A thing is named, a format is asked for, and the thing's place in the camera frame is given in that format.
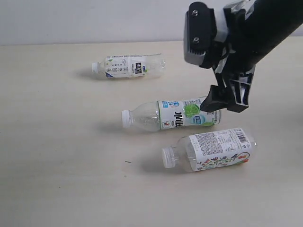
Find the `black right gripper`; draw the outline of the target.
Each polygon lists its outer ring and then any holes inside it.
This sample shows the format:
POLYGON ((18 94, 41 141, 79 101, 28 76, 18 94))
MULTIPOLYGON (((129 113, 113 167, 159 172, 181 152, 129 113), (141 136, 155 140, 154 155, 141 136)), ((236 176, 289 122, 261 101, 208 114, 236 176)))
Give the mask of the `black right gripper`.
POLYGON ((241 113, 249 107, 249 94, 256 65, 255 48, 250 25, 256 16, 253 4, 230 4, 214 10, 216 36, 211 51, 212 67, 217 85, 200 105, 203 112, 221 109, 241 113))

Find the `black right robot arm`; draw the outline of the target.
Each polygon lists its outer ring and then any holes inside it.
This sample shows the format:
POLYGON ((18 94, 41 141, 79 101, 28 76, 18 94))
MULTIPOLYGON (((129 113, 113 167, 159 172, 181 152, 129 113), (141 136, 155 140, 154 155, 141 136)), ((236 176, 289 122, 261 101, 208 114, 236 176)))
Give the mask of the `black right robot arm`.
POLYGON ((240 0, 223 7, 223 21, 211 26, 202 68, 212 68, 212 85, 200 105, 240 113, 249 107, 255 67, 303 23, 301 0, 240 0))

